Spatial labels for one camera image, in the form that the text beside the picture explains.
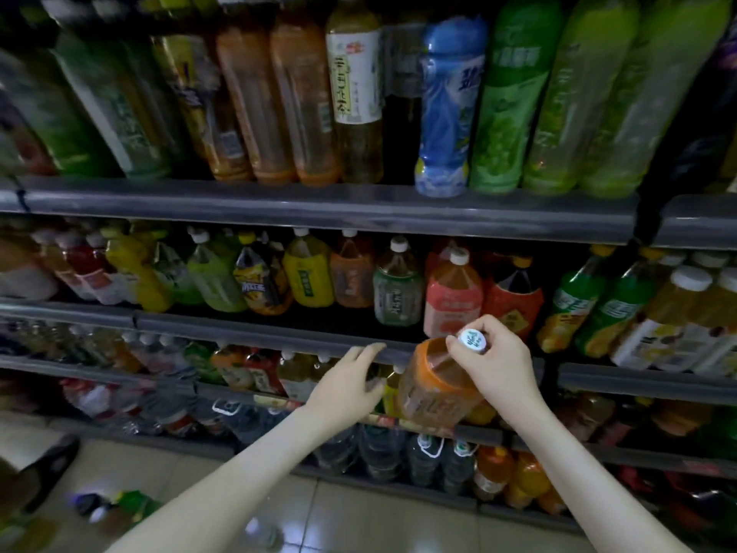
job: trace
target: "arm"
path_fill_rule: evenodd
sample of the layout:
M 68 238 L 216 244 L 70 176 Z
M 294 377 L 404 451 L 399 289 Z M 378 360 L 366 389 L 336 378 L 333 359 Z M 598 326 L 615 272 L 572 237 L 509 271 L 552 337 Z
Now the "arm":
M 690 551 L 548 409 L 522 340 L 490 315 L 466 327 L 483 332 L 491 349 L 474 354 L 449 336 L 450 354 L 536 455 L 596 551 Z
M 107 551 L 222 551 L 245 528 L 275 483 L 327 439 L 371 413 L 384 384 L 366 391 L 365 376 L 383 348 L 382 343 L 352 347 L 325 374 L 304 406 Z

